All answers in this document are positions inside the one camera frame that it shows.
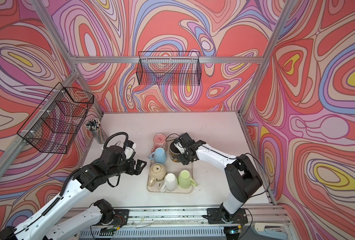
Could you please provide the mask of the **black mug red inside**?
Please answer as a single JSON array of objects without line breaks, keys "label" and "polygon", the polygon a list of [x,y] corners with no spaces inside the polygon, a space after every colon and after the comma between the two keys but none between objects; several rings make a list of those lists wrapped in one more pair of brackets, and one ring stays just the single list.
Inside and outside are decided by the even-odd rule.
[{"label": "black mug red inside", "polygon": [[170,158],[175,163],[181,163],[182,161],[182,154],[175,146],[175,141],[171,141],[170,144]]}]

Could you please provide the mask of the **beige serving tray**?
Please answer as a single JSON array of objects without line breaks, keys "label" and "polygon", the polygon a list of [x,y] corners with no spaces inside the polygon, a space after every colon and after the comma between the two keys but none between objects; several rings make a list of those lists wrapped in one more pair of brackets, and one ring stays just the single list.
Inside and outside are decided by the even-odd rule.
[{"label": "beige serving tray", "polygon": [[[187,170],[190,172],[190,175],[191,177],[193,178],[193,165],[192,164],[188,164],[188,165],[183,165],[182,163],[175,163],[171,160],[170,158],[170,146],[167,147],[167,151],[166,151],[166,154],[167,154],[167,162],[165,164],[166,166],[166,169],[167,169],[167,174],[168,173],[173,173],[175,174],[175,176],[177,177],[178,179],[178,175],[181,171],[183,170]],[[156,182],[152,187],[149,187],[148,186],[148,182],[147,182],[147,190],[150,192],[150,193],[161,193],[160,192],[160,189],[164,183],[164,179],[160,182]],[[164,194],[190,194],[193,189],[195,187],[190,187],[189,189],[182,189],[179,185],[177,187],[177,189],[173,192],[164,192]]]}]

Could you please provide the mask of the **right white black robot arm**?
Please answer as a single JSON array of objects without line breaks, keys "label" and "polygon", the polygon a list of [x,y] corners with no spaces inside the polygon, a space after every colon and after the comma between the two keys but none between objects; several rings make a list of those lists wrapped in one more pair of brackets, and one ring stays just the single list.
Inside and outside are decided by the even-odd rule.
[{"label": "right white black robot arm", "polygon": [[218,208],[208,208],[203,218],[209,224],[232,224],[237,221],[246,224],[248,220],[243,216],[245,210],[242,207],[263,185],[252,160],[245,154],[234,156],[223,153],[202,140],[193,140],[188,133],[174,139],[173,145],[180,152],[183,165],[203,161],[225,173],[230,194]]}]

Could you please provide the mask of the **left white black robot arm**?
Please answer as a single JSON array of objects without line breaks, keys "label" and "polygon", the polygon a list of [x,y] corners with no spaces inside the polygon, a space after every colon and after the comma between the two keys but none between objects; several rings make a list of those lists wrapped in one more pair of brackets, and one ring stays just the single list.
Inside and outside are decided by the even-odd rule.
[{"label": "left white black robot arm", "polygon": [[41,230],[51,222],[59,220],[82,198],[92,193],[97,187],[109,182],[111,177],[121,174],[139,175],[147,165],[145,161],[134,160],[135,151],[130,149],[126,155],[126,148],[119,146],[104,147],[102,155],[92,163],[73,171],[64,182],[61,191],[46,206],[41,208],[32,219],[23,222],[22,227],[5,227],[0,232],[2,240],[21,240],[18,236],[23,233],[33,233]]}]

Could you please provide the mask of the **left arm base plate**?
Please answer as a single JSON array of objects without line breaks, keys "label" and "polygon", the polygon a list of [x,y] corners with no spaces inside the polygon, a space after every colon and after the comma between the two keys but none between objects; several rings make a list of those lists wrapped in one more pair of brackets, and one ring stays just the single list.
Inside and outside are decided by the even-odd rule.
[{"label": "left arm base plate", "polygon": [[102,214],[102,218],[94,225],[122,227],[128,222],[130,210],[116,209],[108,210]]}]

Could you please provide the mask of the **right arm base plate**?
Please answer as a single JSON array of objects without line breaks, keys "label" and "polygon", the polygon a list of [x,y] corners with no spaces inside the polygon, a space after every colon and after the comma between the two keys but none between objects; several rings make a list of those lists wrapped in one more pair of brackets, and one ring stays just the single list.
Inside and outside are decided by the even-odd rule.
[{"label": "right arm base plate", "polygon": [[238,224],[244,226],[248,223],[244,208],[239,208],[234,214],[229,214],[225,209],[208,208],[202,216],[209,224]]}]

